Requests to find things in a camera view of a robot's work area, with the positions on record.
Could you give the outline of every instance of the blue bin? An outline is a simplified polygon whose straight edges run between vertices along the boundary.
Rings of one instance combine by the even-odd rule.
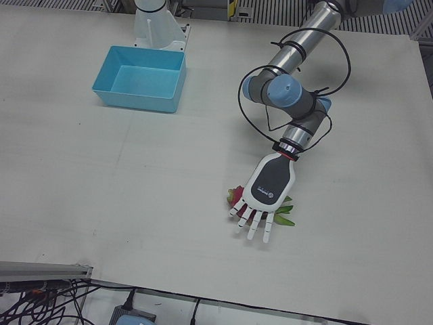
[[[185,76],[183,52],[111,46],[92,90],[107,105],[173,113]]]

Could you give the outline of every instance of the electrical cable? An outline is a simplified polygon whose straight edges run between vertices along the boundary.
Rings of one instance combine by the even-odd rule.
[[[86,286],[92,286],[93,289],[91,289],[89,292],[86,292],[86,293],[84,293],[84,294],[82,294],[82,295],[78,295],[78,296],[76,296],[77,299],[79,299],[79,298],[81,298],[81,297],[84,297],[85,295],[88,295],[88,294],[90,294],[90,293],[92,293],[92,292],[94,292],[94,291],[96,291],[96,290],[98,290],[98,289],[100,289],[100,288],[104,288],[104,289],[108,289],[108,290],[116,290],[116,289],[117,289],[117,290],[131,290],[131,289],[133,289],[133,288],[134,288],[134,289],[146,289],[146,290],[154,291],[154,292],[157,292],[157,293],[168,294],[168,295],[179,295],[179,296],[182,296],[182,297],[196,298],[196,297],[193,297],[193,296],[190,296],[190,295],[183,295],[183,294],[179,294],[179,293],[175,293],[175,292],[169,292],[169,291],[164,291],[164,290],[156,290],[156,289],[149,289],[149,288],[140,288],[140,287],[137,287],[137,286],[107,286],[107,285],[102,285],[102,284],[94,284],[94,283],[91,283],[90,281],[87,281],[87,280],[79,280],[79,281],[76,281],[76,285],[77,285],[77,287],[79,287],[79,288],[86,287],[86,286],[82,286],[82,285],[81,285],[82,283],[86,283],[86,284],[87,284]],[[47,319],[41,320],[40,322],[37,322],[36,324],[35,324],[34,322],[32,322],[32,323],[30,323],[30,324],[31,324],[31,325],[49,325],[49,322],[50,322],[50,321],[52,321],[52,320],[58,320],[58,323],[57,323],[56,325],[59,325],[60,322],[62,321],[62,319],[64,319],[64,318],[72,318],[72,319],[78,319],[78,320],[81,320],[79,316],[65,315],[65,314],[64,314],[64,313],[65,313],[65,310],[66,310],[66,308],[64,307],[65,303],[62,303],[61,305],[56,305],[56,299],[57,299],[58,297],[62,296],[62,295],[67,294],[67,291],[71,291],[71,290],[74,290],[74,289],[71,288],[71,289],[63,290],[62,292],[57,292],[57,293],[55,293],[54,295],[51,295],[50,298],[49,298],[49,300],[50,300],[50,301],[52,300],[53,305],[51,306],[51,309],[49,309],[49,310],[47,311],[47,312],[50,313],[50,314],[48,315]],[[230,301],[220,301],[220,300],[210,299],[210,298],[199,298],[199,299],[197,300],[196,307],[194,308],[194,313],[193,313],[193,317],[194,317],[194,319],[195,319],[195,316],[196,316],[196,312],[197,312],[197,308],[198,308],[198,303],[199,303],[200,301],[202,301],[202,300],[214,301],[214,302],[219,302],[219,303],[228,303],[228,304],[231,304],[231,305],[237,305],[237,306],[240,306],[240,307],[246,307],[246,308],[248,308],[248,309],[273,310],[273,311],[280,311],[280,312],[282,312],[282,313],[288,313],[288,312],[289,312],[289,311],[287,311],[287,310],[273,309],[273,308],[264,308],[264,307],[257,307],[257,306],[245,305],[245,304],[242,304],[242,303],[234,303],[234,302],[230,302]],[[28,301],[25,300],[25,297],[21,297],[21,301],[18,301],[16,304],[14,304],[14,306],[18,306],[18,309],[19,309],[19,307],[20,307],[21,305],[23,305],[25,302],[28,302]],[[9,314],[7,313],[8,311],[2,313],[0,319],[1,319],[3,316],[8,316],[8,315],[9,315]],[[324,320],[333,321],[333,322],[337,322],[337,323],[340,323],[340,324],[346,324],[346,325],[368,325],[368,324],[355,323],[355,322],[344,321],[344,320],[337,320],[337,319],[333,319],[333,318],[324,318],[324,317],[321,317],[321,316],[314,316],[314,315],[300,314],[300,313],[294,313],[294,312],[292,312],[292,313],[293,313],[293,314],[297,314],[297,315],[305,315],[305,316],[310,316],[310,317],[323,318]],[[92,321],[88,320],[87,318],[83,318],[83,320],[84,320],[84,322],[85,322],[86,324],[94,325],[94,324],[92,323]],[[9,324],[10,321],[11,321],[11,320],[7,320],[6,322],[0,322],[0,325],[6,325],[6,324]]]
[[[351,72],[352,72],[352,64],[351,64],[351,62],[350,62],[350,56],[349,56],[349,54],[348,54],[348,52],[347,52],[347,48],[344,46],[344,44],[343,44],[343,42],[341,42],[341,40],[337,37],[337,36],[335,36],[334,34],[332,34],[331,32],[329,32],[328,30],[324,30],[324,29],[320,29],[320,28],[313,28],[313,27],[304,27],[304,28],[299,28],[299,29],[297,29],[297,30],[294,30],[293,32],[289,32],[288,34],[286,34],[286,35],[284,35],[282,38],[281,38],[281,40],[278,42],[278,43],[275,43],[276,45],[278,45],[278,46],[280,46],[280,47],[282,47],[282,46],[284,46],[284,41],[285,41],[285,39],[287,39],[288,37],[290,37],[290,36],[292,36],[292,35],[294,35],[294,34],[296,34],[296,33],[300,33],[300,32],[303,32],[303,31],[307,31],[307,30],[312,30],[312,31],[316,31],[316,32],[319,32],[319,33],[323,33],[323,34],[325,34],[325,35],[327,35],[327,36],[329,36],[329,37],[331,37],[331,38],[333,38],[336,42],[337,42],[337,44],[341,47],[341,49],[342,49],[342,51],[343,51],[343,53],[344,53],[344,55],[345,55],[345,57],[346,57],[346,62],[347,62],[347,73],[346,73],[346,76],[344,77],[344,80],[340,83],[340,85],[338,86],[338,87],[336,87],[334,90],[332,90],[332,91],[328,91],[327,93],[321,93],[322,91],[325,91],[325,90],[328,90],[329,89],[329,87],[325,87],[325,88],[323,88],[323,89],[318,89],[318,90],[316,90],[316,91],[314,91],[314,92],[312,92],[311,94],[312,94],[312,96],[314,97],[313,98],[313,107],[311,108],[311,110],[310,110],[310,112],[309,112],[309,114],[312,114],[312,113],[314,113],[314,112],[321,112],[321,113],[323,113],[324,115],[325,115],[325,117],[327,117],[328,118],[328,120],[329,120],[329,129],[313,144],[313,145],[311,145],[311,146],[309,146],[307,149],[304,149],[304,150],[302,150],[301,152],[306,152],[306,151],[308,151],[308,150],[310,150],[310,149],[312,149],[312,148],[314,148],[326,135],[328,135],[330,132],[331,132],[331,130],[332,130],[332,125],[333,125],[333,123],[332,123],[332,119],[331,119],[331,117],[329,116],[329,114],[327,113],[327,112],[323,112],[323,111],[321,111],[321,110],[316,110],[315,109],[315,106],[316,106],[316,102],[317,102],[317,99],[319,98],[319,97],[324,97],[324,96],[329,96],[329,95],[332,95],[332,94],[334,94],[334,93],[336,93],[337,91],[339,91],[339,90],[341,90],[341,88],[343,88],[344,86],[345,86],[345,84],[347,83],[347,81],[349,80],[349,78],[350,78],[350,75],[351,75]],[[267,64],[267,65],[264,65],[264,66],[259,66],[259,67],[257,67],[257,68],[254,68],[254,69],[252,69],[250,72],[248,72],[243,78],[242,78],[242,80],[241,80],[241,82],[240,82],[240,85],[239,85],[239,88],[238,88],[238,90],[237,90],[237,102],[238,102],[238,104],[239,104],[239,108],[240,108],[240,111],[241,111],[241,113],[242,113],[242,115],[244,116],[244,118],[247,120],[247,122],[248,123],[250,123],[250,125],[257,131],[257,132],[259,132],[263,137],[265,137],[265,138],[267,138],[269,141],[271,141],[271,142],[273,142],[274,144],[278,144],[278,142],[275,140],[275,139],[273,139],[270,135],[267,135],[266,133],[264,133],[263,131],[261,131],[248,117],[247,117],[247,115],[246,115],[246,113],[245,113],[245,111],[244,111],[244,108],[242,107],[242,103],[241,103],[241,90],[242,90],[242,85],[244,84],[244,81],[253,73],[253,72],[255,72],[255,71],[257,71],[257,70],[260,70],[260,69],[263,69],[263,68],[274,68],[274,69],[277,69],[277,70],[279,70],[281,73],[283,73],[283,74],[288,74],[284,69],[282,69],[282,68],[280,68],[280,67],[278,67],[278,66],[274,66],[274,65],[271,65],[271,64]],[[266,115],[267,115],[267,126],[268,126],[268,131],[275,131],[275,130],[278,130],[278,129],[280,129],[280,128],[282,128],[282,127],[285,127],[286,125],[289,125],[290,123],[291,123],[291,121],[290,122],[287,122],[287,123],[285,123],[285,124],[283,124],[283,125],[280,125],[279,127],[276,127],[276,128],[274,128],[274,129],[272,129],[271,128],[271,126],[270,126],[270,122],[269,122],[269,113],[268,113],[268,110],[267,110],[267,106],[265,105],[265,112],[266,112]]]
[[[91,283],[90,281],[86,281],[86,280],[81,280],[81,281],[79,281],[79,282],[75,282],[75,284],[76,284],[76,286],[73,286],[72,288],[69,288],[69,289],[63,290],[62,292],[56,293],[53,297],[57,298],[57,297],[59,297],[59,296],[65,296],[65,295],[68,294],[68,293],[71,293],[71,294],[72,294],[76,289],[80,289],[80,288],[93,287],[93,289],[91,289],[91,290],[89,290],[89,292],[83,293],[83,294],[81,294],[81,295],[74,296],[74,297],[71,298],[70,300],[65,301],[64,303],[59,304],[57,307],[65,306],[65,305],[67,305],[68,303],[71,303],[71,302],[73,302],[74,300],[78,300],[79,298],[84,297],[85,295],[88,295],[88,294],[90,294],[90,293],[93,293],[93,292],[95,292],[96,290],[101,289],[101,288],[112,289],[112,290],[131,290],[131,289],[138,289],[138,288],[139,288],[139,287],[136,287],[136,286],[106,286],[106,285],[103,285],[103,284],[94,284],[94,283]],[[27,313],[25,313],[23,316],[29,316],[29,315],[30,315],[29,313],[31,313],[32,310],[29,310],[29,311],[28,311]]]
[[[33,310],[31,311],[32,322],[31,322],[29,325],[33,325],[34,323],[36,323],[36,322],[40,322],[40,321],[42,321],[42,320],[44,320],[44,319],[47,318],[47,314],[48,314],[48,310],[49,310],[49,302],[50,302],[50,299],[49,299],[49,294],[50,294],[50,292],[47,292],[47,293],[48,293],[48,298],[47,298],[45,304],[43,305],[43,308],[42,308],[42,310],[41,310],[41,313],[36,314],[36,313],[35,313],[36,309],[33,309]],[[55,300],[56,300],[56,299],[54,299],[54,300],[52,301],[53,306],[55,306]]]
[[[74,280],[71,281],[71,284],[73,287],[76,286],[76,282]],[[72,298],[74,298],[74,307],[76,314],[81,318],[81,324],[85,325],[85,321],[83,320],[83,314],[80,308],[80,305],[78,304],[78,299],[76,298],[76,294],[78,293],[77,289],[71,292]]]
[[[14,303],[8,310],[6,310],[0,314],[0,318],[3,318],[4,322],[6,321],[6,317],[9,313],[11,313],[13,311],[12,314],[14,315],[18,312],[18,309],[20,308],[20,306],[22,304],[24,304],[24,301],[22,301],[23,297],[24,297],[24,293],[22,292],[18,301],[16,303]]]
[[[134,299],[135,289],[132,289],[128,295],[127,300],[124,302],[122,309],[133,310],[133,299]]]
[[[85,288],[85,287],[87,287],[87,286],[77,286],[76,288]],[[70,300],[68,300],[68,301],[66,301],[66,302],[64,302],[64,303],[61,303],[61,304],[59,304],[59,305],[57,305],[57,306],[54,306],[54,307],[52,307],[51,309],[48,309],[47,311],[44,311],[44,312],[52,312],[52,311],[55,311],[57,308],[60,308],[60,307],[66,306],[67,304],[73,302],[75,299],[79,299],[79,298],[81,298],[81,297],[84,297],[85,295],[88,295],[88,294],[90,294],[90,293],[93,293],[93,292],[95,292],[95,291],[98,290],[98,289],[99,289],[99,288],[94,288],[94,289],[92,289],[92,290],[89,290],[88,292],[85,292],[84,294],[81,294],[81,295],[75,296],[75,298],[72,298],[72,299],[70,299]],[[70,288],[70,289],[68,289],[68,290],[64,290],[64,291],[62,291],[62,292],[56,293],[56,294],[54,294],[54,295],[51,297],[51,299],[56,299],[57,297],[63,295],[64,293],[66,293],[66,292],[70,292],[70,291],[73,291],[73,290],[74,290],[74,288]],[[34,310],[35,310],[36,308],[38,308],[38,307],[41,305],[40,303],[33,303],[33,308],[27,310],[27,307],[28,307],[29,305],[31,305],[31,303],[29,303],[29,304],[28,304],[28,305],[23,309],[23,311],[22,311],[19,315],[10,316],[9,319],[5,322],[5,324],[9,324],[11,321],[13,321],[13,320],[15,320],[15,319],[19,319],[19,318],[26,317],[26,316],[31,316],[31,313],[32,313],[32,312],[33,312],[33,315],[39,315],[40,313],[44,313],[44,312],[34,312]]]
[[[197,308],[200,304],[201,298],[197,299],[196,306],[194,307],[194,312],[192,313],[191,321],[189,322],[189,325],[196,325],[196,314],[197,314]]]

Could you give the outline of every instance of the metal frame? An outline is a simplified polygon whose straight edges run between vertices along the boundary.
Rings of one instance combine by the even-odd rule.
[[[85,279],[90,278],[92,270],[88,265],[0,261],[0,282]]]
[[[103,8],[105,12],[113,12],[113,6],[110,0],[95,0],[92,7]]]

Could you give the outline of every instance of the robotic arm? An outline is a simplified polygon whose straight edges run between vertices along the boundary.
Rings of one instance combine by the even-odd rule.
[[[248,239],[252,239],[259,221],[266,216],[263,241],[269,241],[275,211],[281,206],[295,180],[293,164],[305,151],[321,122],[327,116],[331,102],[306,91],[290,74],[325,36],[318,30],[337,28],[346,19],[405,9],[412,0],[322,0],[316,1],[313,15],[281,46],[277,55],[259,75],[248,77],[242,92],[249,100],[283,110],[292,117],[283,137],[273,146],[276,153],[265,156],[246,184],[243,196],[230,210],[236,215],[245,206],[237,224],[237,232],[250,216],[254,216]]]

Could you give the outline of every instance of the white tabletop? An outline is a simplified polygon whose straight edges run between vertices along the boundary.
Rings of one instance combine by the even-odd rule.
[[[134,16],[0,6],[0,260],[82,263],[101,280],[371,324],[433,319],[433,104],[417,44],[336,32],[352,58],[334,129],[295,164],[291,219],[234,235],[228,188],[271,144],[240,79],[290,28],[190,21],[175,114],[91,86]],[[325,40],[295,77],[336,86]],[[265,127],[261,106],[245,102]],[[272,123],[277,123],[276,112]],[[325,123],[319,130],[326,130]]]

